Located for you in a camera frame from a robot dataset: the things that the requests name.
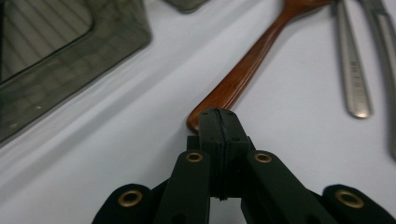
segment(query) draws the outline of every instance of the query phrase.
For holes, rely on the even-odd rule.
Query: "white surface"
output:
[[[146,1],[152,43],[0,150],[0,220],[91,223],[116,188],[153,188],[191,135],[190,111],[272,23],[280,0],[212,0],[181,15]],[[396,2],[384,0],[393,19]],[[360,189],[396,217],[384,82],[357,1],[347,1],[375,114],[343,98],[332,8],[291,23],[234,106],[257,149],[275,153],[316,193]],[[246,223],[239,200],[212,200],[211,223]]]

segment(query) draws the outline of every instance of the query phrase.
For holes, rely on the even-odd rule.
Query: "wooden spoon handle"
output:
[[[292,17],[286,13],[286,10],[280,13],[274,23],[256,41],[233,70],[191,111],[186,122],[189,129],[194,133],[198,132],[199,115],[210,107],[231,109],[259,68],[276,38],[291,19]]]

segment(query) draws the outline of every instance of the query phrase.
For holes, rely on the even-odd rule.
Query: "wooden spoon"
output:
[[[202,111],[209,107],[231,109],[288,22],[331,2],[332,0],[284,0],[283,10],[274,23],[219,85],[191,111],[187,118],[187,126],[197,133],[198,118]]]

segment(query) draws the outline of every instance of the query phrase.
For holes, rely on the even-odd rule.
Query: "stainless steel handle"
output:
[[[361,0],[371,23],[383,64],[389,95],[390,151],[396,159],[396,34],[380,0]]]
[[[372,115],[372,107],[347,6],[344,0],[336,4],[346,107],[353,117],[367,119]]]

